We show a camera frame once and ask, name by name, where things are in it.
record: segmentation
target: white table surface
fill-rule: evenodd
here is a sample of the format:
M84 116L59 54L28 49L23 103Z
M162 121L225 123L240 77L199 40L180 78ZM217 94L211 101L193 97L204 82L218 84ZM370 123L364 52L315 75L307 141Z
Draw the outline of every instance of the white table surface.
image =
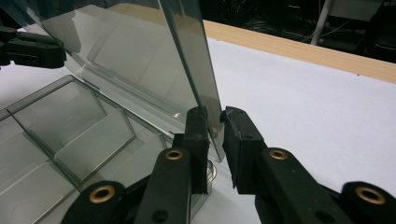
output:
M247 111L269 147L292 152L320 183L366 181L396 195L396 85L208 39L223 107ZM0 109L69 74L6 66ZM192 223L260 223L254 197L216 163L213 193Z

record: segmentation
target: transparent plastic box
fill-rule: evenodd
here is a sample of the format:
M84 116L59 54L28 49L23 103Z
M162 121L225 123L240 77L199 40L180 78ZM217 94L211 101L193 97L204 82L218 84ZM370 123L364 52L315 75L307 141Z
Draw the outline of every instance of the transparent plastic box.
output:
M89 185L131 186L151 173L174 133L184 133L196 106L209 126L209 158L224 158L195 0L12 0L0 7L26 31L57 40L72 74L0 111L0 223L59 223ZM209 182L214 175L209 163ZM206 197L193 195L192 217Z

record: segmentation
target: white tabletop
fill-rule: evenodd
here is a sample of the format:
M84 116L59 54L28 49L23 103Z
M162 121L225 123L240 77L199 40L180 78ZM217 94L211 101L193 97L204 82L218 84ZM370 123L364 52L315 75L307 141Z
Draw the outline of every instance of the white tabletop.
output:
M292 152L320 183L365 181L396 195L396 85L208 39L223 107L247 111L269 147ZM69 74L6 66L0 109ZM213 193L192 222L260 223L252 196L215 164Z

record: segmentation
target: wooden surface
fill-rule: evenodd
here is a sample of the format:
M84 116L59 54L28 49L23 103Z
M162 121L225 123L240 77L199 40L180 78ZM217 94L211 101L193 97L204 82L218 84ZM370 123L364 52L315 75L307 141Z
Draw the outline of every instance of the wooden surface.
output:
M206 35L210 38L396 83L396 63L386 63L212 21L204 21L204 26Z

